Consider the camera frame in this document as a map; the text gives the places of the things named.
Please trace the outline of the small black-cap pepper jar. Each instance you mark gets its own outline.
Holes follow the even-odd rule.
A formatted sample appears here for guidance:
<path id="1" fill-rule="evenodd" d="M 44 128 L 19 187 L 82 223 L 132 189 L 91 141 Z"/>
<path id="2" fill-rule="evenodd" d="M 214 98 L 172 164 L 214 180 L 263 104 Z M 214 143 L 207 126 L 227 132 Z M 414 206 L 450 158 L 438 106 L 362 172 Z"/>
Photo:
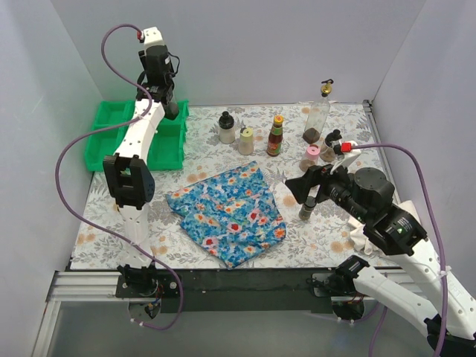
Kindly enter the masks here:
<path id="1" fill-rule="evenodd" d="M 315 197 L 308 196 L 306 201 L 301 205 L 300 211 L 299 211 L 299 218 L 303 221 L 308 220 L 311 215 L 313 210 L 315 209 L 316 206 L 316 201 Z"/>

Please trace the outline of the pink-cap spice shaker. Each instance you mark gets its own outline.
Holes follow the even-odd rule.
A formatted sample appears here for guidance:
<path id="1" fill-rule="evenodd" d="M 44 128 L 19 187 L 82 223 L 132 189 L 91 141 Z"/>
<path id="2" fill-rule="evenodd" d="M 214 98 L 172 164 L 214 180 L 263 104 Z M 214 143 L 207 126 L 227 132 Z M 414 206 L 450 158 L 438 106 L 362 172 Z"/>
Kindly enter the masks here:
<path id="1" fill-rule="evenodd" d="M 311 166 L 315 166 L 318 162 L 319 155 L 320 148 L 315 144 L 309 145 L 300 160 L 300 170 L 305 173 Z"/>

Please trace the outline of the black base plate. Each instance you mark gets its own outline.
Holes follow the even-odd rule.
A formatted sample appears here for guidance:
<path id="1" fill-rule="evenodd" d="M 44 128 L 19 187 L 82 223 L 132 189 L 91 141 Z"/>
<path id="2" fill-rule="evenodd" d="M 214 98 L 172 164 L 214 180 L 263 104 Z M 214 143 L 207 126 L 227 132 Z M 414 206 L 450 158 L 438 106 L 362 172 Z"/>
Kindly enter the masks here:
<path id="1" fill-rule="evenodd" d="M 328 312 L 333 297 L 361 306 L 350 282 L 325 268 L 120 268 L 115 297 L 158 299 L 163 313 Z"/>

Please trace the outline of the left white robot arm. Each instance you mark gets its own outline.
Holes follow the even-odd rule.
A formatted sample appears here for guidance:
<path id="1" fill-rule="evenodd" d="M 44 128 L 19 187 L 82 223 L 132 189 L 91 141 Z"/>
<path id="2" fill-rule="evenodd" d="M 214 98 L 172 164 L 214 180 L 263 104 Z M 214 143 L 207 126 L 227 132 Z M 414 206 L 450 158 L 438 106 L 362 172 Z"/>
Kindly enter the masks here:
<path id="1" fill-rule="evenodd" d="M 175 119 L 179 108 L 173 99 L 176 71 L 160 30 L 140 30 L 138 40 L 144 46 L 139 53 L 144 70 L 138 80 L 135 122 L 129 125 L 115 152 L 103 159 L 103 171 L 123 219 L 125 236 L 131 242 L 118 271 L 126 287 L 148 298 L 158 295 L 160 284 L 149 242 L 149 203 L 155 194 L 155 180 L 147 156 L 160 122 Z"/>

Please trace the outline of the black-cap white powder shaker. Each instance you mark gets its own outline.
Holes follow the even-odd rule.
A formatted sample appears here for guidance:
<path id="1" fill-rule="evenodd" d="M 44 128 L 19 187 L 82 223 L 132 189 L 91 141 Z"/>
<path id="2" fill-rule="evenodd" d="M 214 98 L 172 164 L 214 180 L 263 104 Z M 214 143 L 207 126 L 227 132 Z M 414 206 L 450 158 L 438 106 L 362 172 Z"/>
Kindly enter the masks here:
<path id="1" fill-rule="evenodd" d="M 219 139 L 223 144 L 231 144 L 235 141 L 235 120 L 227 111 L 224 111 L 219 118 Z"/>

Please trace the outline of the green plastic compartment bin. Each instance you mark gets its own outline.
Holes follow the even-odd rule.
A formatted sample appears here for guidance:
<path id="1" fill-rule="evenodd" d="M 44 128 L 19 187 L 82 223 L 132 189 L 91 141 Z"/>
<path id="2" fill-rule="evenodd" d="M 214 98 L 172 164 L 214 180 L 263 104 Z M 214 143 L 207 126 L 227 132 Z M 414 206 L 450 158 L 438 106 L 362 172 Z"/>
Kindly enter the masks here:
<path id="1" fill-rule="evenodd" d="M 109 129 L 136 118 L 135 101 L 103 101 L 97 110 L 85 149 L 86 167 L 91 172 L 103 171 L 103 159 L 118 154 L 124 158 L 138 155 L 151 171 L 180 170 L 183 167 L 184 143 L 189 116 L 188 101 L 177 102 L 178 115 L 162 118 L 164 110 L 153 105 L 149 117 L 131 126 Z"/>

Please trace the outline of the black-cap glass spice jar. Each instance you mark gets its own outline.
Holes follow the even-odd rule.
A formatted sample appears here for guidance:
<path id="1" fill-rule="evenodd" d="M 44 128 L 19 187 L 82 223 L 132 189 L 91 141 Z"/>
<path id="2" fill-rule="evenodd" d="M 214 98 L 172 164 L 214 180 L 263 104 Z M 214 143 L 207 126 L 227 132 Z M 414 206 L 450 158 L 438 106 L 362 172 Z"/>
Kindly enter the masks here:
<path id="1" fill-rule="evenodd" d="M 320 157 L 323 161 L 332 162 L 335 159 L 334 146 L 339 144 L 341 139 L 342 136 L 339 129 L 334 129 L 325 137 L 320 152 Z"/>

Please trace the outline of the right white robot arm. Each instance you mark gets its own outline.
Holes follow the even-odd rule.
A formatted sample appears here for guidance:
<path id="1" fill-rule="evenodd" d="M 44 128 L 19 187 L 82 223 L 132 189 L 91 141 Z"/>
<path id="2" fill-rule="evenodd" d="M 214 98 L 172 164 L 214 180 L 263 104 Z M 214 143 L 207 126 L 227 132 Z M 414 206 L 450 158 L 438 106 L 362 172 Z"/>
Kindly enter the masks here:
<path id="1" fill-rule="evenodd" d="M 300 204 L 318 188 L 314 201 L 330 200 L 363 225 L 363 233 L 418 285 L 416 295 L 353 255 L 330 275 L 336 295 L 357 292 L 376 299 L 410 322 L 439 356 L 475 355 L 475 299 L 447 273 L 448 306 L 443 306 L 443 273 L 426 230 L 393 203 L 394 186 L 376 168 L 349 173 L 344 167 L 310 167 L 285 185 Z"/>

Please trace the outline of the yellow-cap spice shaker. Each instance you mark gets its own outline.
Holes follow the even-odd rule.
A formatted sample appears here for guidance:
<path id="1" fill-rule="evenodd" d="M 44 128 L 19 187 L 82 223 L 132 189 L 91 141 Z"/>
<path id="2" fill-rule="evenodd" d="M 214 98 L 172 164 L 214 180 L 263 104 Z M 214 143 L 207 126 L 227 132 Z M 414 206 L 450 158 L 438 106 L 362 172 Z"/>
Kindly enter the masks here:
<path id="1" fill-rule="evenodd" d="M 251 127 L 241 129 L 238 151 L 241 155 L 250 155 L 254 151 L 254 131 Z"/>

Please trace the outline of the red sauce bottle right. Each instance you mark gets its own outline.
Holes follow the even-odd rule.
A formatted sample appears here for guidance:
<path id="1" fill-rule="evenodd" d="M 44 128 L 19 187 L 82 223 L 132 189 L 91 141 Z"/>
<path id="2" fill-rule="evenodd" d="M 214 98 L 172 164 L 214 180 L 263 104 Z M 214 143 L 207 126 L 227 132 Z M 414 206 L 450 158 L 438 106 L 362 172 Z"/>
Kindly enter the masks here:
<path id="1" fill-rule="evenodd" d="M 283 141 L 283 117 L 275 115 L 271 131 L 268 135 L 267 154 L 275 157 L 280 154 L 281 144 Z"/>

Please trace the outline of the blue floral cloth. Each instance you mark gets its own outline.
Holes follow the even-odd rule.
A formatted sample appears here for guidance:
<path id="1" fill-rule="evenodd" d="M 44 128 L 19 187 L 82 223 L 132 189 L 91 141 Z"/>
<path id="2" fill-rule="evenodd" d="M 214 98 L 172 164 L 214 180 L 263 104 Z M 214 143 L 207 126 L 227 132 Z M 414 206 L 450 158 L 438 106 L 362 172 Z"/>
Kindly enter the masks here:
<path id="1" fill-rule="evenodd" d="M 286 223 L 256 161 L 167 195 L 180 227 L 233 269 L 286 238 Z"/>

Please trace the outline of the white crumpled cloth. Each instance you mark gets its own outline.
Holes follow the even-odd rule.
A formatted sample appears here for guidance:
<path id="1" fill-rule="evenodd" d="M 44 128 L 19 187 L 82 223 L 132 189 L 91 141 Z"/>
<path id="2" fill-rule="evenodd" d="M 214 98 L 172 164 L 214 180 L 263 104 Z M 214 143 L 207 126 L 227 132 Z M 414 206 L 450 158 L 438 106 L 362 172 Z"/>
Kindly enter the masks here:
<path id="1" fill-rule="evenodd" d="M 418 223 L 421 223 L 416 206 L 412 200 L 401 202 L 398 204 L 398 207 L 411 214 Z M 350 226 L 350 241 L 353 243 L 353 247 L 357 252 L 363 253 L 366 256 L 376 254 L 383 257 L 386 255 L 386 253 L 377 246 L 370 237 L 372 234 L 379 235 L 373 227 L 367 227 L 352 216 L 347 220 L 347 224 Z"/>

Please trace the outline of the tall oil bottle right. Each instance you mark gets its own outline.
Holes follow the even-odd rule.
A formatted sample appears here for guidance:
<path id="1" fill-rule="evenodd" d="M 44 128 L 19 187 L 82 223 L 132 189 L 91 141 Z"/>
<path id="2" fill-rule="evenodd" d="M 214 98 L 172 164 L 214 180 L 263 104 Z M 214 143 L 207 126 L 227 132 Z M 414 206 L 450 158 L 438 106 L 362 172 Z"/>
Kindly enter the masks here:
<path id="1" fill-rule="evenodd" d="M 306 126 L 303 131 L 303 139 L 308 144 L 316 143 L 321 137 L 324 124 L 330 112 L 330 101 L 328 97 L 332 93 L 333 83 L 333 79 L 323 81 L 321 83 L 321 96 L 310 106 Z"/>

